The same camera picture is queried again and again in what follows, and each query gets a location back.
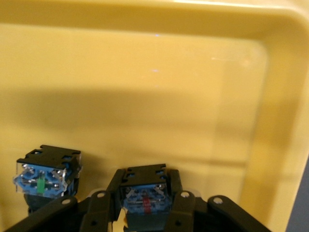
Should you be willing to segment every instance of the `yellow plastic bin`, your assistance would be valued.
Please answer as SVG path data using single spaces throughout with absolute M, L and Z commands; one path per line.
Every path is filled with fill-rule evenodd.
M 0 229 L 15 162 L 78 149 L 78 197 L 166 163 L 285 231 L 309 151 L 309 1 L 0 1 Z M 116 232 L 122 231 L 122 222 Z

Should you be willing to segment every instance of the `mounting hole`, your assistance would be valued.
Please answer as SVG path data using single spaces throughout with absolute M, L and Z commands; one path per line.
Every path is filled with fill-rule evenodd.
M 98 194 L 97 194 L 97 197 L 98 198 L 101 198 L 101 197 L 104 197 L 105 196 L 105 193 L 104 192 L 99 192 Z
M 72 159 L 72 156 L 63 156 L 62 159 L 63 160 L 70 160 L 70 159 Z
M 63 201 L 61 202 L 61 204 L 68 204 L 68 203 L 70 203 L 70 202 L 71 202 L 70 199 L 65 199 L 65 200 L 63 200 Z
M 181 225 L 182 225 L 182 222 L 181 222 L 180 220 L 176 220 L 176 221 L 175 221 L 175 225 L 176 225 L 176 226 L 181 226 Z
M 216 204 L 223 204 L 223 200 L 220 197 L 215 197 L 213 199 L 213 202 L 215 202 Z
M 180 195 L 181 195 L 183 198 L 188 198 L 188 197 L 190 197 L 190 194 L 189 194 L 188 192 L 186 192 L 186 191 L 182 192 Z
M 127 175 L 126 175 L 126 177 L 128 178 L 128 177 L 134 177 L 135 176 L 135 173 L 128 173 Z
M 33 152 L 33 154 L 36 154 L 36 155 L 39 155 L 39 154 L 41 154 L 42 152 L 41 151 L 35 151 L 35 152 Z

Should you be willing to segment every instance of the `black plastic mount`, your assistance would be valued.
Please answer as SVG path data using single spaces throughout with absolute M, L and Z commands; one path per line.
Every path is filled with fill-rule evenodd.
M 164 232 L 270 232 L 262 223 L 225 196 L 208 202 L 187 191 L 179 192 Z
M 5 232 L 42 232 L 47 224 L 62 213 L 67 213 L 77 204 L 76 198 L 64 196 L 54 199 L 29 217 L 15 224 Z
M 30 151 L 24 159 L 18 159 L 17 163 L 33 164 L 62 170 L 67 168 L 67 164 L 69 164 L 72 170 L 80 170 L 80 151 L 48 145 L 41 145 L 40 148 Z
M 97 191 L 92 194 L 87 213 L 83 217 L 79 232 L 109 232 L 112 231 L 110 217 L 111 194 Z
M 118 169 L 112 178 L 107 191 L 112 195 L 112 221 L 118 220 L 122 208 L 121 187 L 150 184 L 167 184 L 168 194 L 174 199 L 177 192 L 183 189 L 178 170 L 166 169 L 166 164 L 155 164 Z

